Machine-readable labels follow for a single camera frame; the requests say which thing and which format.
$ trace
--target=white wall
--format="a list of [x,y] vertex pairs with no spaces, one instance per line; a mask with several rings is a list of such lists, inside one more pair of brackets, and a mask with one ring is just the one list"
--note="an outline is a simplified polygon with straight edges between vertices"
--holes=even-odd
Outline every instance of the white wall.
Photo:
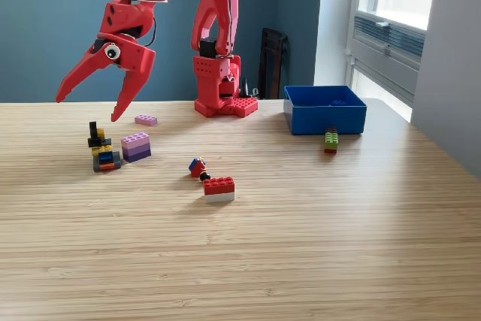
[[314,85],[344,85],[351,0],[321,0]]
[[412,122],[481,177],[481,0],[433,0]]

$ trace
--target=white lego brick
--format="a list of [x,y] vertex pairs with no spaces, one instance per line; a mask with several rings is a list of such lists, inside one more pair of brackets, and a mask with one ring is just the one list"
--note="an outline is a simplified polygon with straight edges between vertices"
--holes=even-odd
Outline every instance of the white lego brick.
[[221,193],[220,195],[205,195],[205,203],[234,201],[235,192]]

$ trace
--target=purple lego brick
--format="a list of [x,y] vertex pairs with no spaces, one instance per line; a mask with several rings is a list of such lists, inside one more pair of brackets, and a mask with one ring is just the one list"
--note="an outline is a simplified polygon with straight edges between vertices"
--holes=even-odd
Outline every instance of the purple lego brick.
[[122,147],[122,153],[126,154],[127,156],[134,156],[137,153],[145,152],[146,150],[149,150],[149,149],[150,149],[150,143],[143,144],[136,148],[130,148],[130,149]]
[[145,150],[144,152],[140,152],[140,153],[137,153],[133,156],[128,156],[126,155],[125,153],[123,154],[123,158],[126,162],[128,163],[133,163],[135,161],[138,161],[140,159],[144,159],[144,158],[147,158],[149,156],[152,156],[152,153],[150,152],[150,150]]
[[122,148],[130,150],[131,148],[143,146],[144,144],[150,144],[150,138],[147,133],[142,132],[124,137],[120,143],[122,143]]
[[137,124],[141,124],[143,126],[154,126],[155,124],[157,124],[157,118],[155,117],[151,117],[151,116],[144,116],[144,115],[140,115],[140,116],[136,116],[135,117],[135,122]]

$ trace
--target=lego stack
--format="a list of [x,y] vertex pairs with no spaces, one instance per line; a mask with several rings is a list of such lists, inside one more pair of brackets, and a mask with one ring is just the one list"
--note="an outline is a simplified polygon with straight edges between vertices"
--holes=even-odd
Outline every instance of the lego stack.
[[213,178],[204,181],[205,203],[234,201],[234,180],[232,177]]
[[337,153],[337,146],[339,144],[339,137],[337,136],[337,129],[334,127],[325,130],[325,153]]
[[95,172],[122,167],[120,152],[112,151],[112,140],[105,139],[104,130],[97,128],[97,122],[90,122],[88,144],[92,148],[93,170]]
[[147,133],[137,133],[122,138],[123,158],[129,163],[152,156],[150,138]]

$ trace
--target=blue wall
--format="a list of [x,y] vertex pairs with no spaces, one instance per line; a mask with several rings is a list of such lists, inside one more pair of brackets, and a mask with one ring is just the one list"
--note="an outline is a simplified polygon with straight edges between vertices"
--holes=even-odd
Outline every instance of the blue wall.
[[277,0],[277,28],[286,33],[290,46],[283,85],[314,83],[319,6],[320,0]]
[[[0,102],[53,101],[62,78],[92,45],[110,0],[0,0]],[[157,52],[149,82],[136,100],[196,97],[190,48],[199,0],[156,6]],[[291,84],[313,84],[319,0],[240,0],[235,52],[242,75],[257,85],[262,28],[284,31],[291,43]],[[150,35],[140,43],[147,44]],[[79,85],[68,101],[114,101],[124,71],[109,67]]]

